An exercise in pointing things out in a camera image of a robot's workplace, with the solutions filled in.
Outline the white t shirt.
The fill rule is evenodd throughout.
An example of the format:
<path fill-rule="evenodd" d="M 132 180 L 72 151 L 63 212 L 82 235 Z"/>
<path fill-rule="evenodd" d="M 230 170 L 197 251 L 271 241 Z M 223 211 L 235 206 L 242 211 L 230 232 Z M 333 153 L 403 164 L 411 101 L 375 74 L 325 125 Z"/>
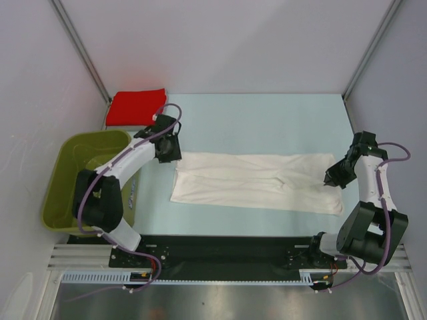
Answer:
<path fill-rule="evenodd" d="M 175 167 L 170 200 L 341 215 L 341 191 L 323 181 L 326 169 L 334 163 L 330 153 L 283 156 L 185 152 Z"/>

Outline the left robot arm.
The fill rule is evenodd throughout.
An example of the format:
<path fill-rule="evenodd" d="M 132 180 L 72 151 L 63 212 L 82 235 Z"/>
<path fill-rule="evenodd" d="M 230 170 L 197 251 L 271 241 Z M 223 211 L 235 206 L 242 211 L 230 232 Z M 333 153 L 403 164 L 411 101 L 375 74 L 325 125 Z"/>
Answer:
<path fill-rule="evenodd" d="M 171 163 L 181 159 L 179 119 L 156 115 L 154 124 L 138 131 L 128 146 L 106 164 L 77 174 L 73 214 L 79 228 L 86 224 L 96 235 L 107 237 L 125 249 L 124 258 L 138 267 L 147 260 L 141 235 L 124 218 L 122 189 L 150 161 Z"/>

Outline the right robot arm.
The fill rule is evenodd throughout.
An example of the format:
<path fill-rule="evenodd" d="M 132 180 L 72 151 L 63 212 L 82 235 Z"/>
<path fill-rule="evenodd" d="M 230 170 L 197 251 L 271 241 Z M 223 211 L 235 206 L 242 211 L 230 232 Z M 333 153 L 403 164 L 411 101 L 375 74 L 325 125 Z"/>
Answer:
<path fill-rule="evenodd" d="M 333 258 L 352 257 L 374 264 L 379 271 L 391 260 L 408 227 L 390 194 L 387 168 L 392 159 L 367 131 L 354 134 L 344 158 L 326 170 L 324 185 L 345 189 L 358 184 L 359 201 L 337 234 L 320 232 L 312 237 L 308 261 L 324 267 Z"/>

